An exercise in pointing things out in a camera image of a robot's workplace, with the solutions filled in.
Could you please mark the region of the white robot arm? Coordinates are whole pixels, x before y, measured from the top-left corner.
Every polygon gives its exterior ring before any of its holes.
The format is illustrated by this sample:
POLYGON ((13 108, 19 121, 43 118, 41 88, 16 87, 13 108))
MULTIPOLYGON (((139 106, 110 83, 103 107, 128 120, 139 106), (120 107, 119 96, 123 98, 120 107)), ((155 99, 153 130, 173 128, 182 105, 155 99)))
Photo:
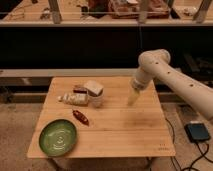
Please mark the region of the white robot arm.
POLYGON ((213 124, 213 88, 172 68, 170 59, 165 49, 141 53, 139 67, 131 79, 133 91, 140 94, 153 78, 157 78, 213 124))

